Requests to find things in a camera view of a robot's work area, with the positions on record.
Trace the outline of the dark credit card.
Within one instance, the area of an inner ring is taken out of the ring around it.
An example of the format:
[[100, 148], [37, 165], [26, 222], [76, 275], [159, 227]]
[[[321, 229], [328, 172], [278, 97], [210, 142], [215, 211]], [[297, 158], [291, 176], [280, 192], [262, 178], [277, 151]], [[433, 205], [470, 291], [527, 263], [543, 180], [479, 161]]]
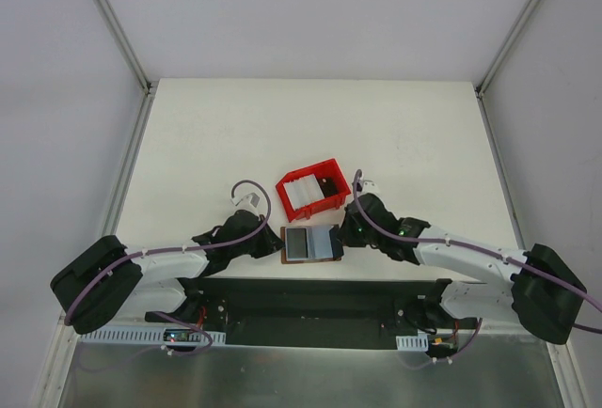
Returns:
[[286, 228], [285, 243], [287, 259], [307, 259], [309, 257], [307, 230], [305, 228]]

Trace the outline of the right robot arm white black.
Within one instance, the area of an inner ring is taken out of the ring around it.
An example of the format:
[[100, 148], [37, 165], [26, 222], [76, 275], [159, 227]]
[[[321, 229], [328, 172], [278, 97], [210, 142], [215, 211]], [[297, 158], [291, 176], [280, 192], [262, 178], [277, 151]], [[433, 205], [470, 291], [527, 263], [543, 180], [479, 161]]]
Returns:
[[397, 218], [374, 193], [344, 209], [343, 245], [370, 247], [400, 262], [458, 273], [442, 279], [423, 303], [424, 319], [445, 327], [454, 319], [490, 319], [521, 325], [533, 336], [563, 345], [569, 339], [586, 288], [552, 248], [529, 250], [471, 242], [426, 221]]

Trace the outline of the brown leather card holder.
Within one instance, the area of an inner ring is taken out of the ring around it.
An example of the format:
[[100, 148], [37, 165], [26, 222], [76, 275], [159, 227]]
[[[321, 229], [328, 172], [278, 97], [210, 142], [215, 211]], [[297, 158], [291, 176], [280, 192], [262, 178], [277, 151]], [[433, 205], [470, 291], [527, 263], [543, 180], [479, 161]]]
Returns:
[[[314, 225], [302, 227], [282, 227], [280, 229], [281, 240], [284, 242], [284, 248], [281, 250], [281, 263], [284, 265], [302, 264], [302, 263], [319, 263], [319, 262], [335, 262], [341, 258], [333, 258], [330, 245], [330, 229], [334, 225]], [[286, 228], [305, 228], [307, 230], [308, 251], [307, 259], [289, 260], [286, 256], [285, 229]]]

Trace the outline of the red plastic card tray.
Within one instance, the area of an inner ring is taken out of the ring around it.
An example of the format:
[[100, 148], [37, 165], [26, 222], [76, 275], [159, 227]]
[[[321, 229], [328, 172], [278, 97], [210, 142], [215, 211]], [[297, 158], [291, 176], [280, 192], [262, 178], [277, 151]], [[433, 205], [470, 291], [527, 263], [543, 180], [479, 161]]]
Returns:
[[351, 194], [334, 158], [288, 172], [276, 184], [276, 190], [290, 223], [337, 210]]

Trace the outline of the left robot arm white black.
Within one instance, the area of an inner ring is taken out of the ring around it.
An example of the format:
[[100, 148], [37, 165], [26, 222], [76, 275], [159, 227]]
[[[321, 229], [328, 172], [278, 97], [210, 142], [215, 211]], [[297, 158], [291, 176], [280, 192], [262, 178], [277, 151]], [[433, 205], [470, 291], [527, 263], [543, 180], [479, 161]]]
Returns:
[[50, 282], [67, 324], [83, 335], [114, 319], [201, 325], [208, 315], [199, 281], [243, 256], [275, 254], [284, 242], [263, 215], [238, 210], [190, 243], [128, 255], [115, 235], [101, 237]]

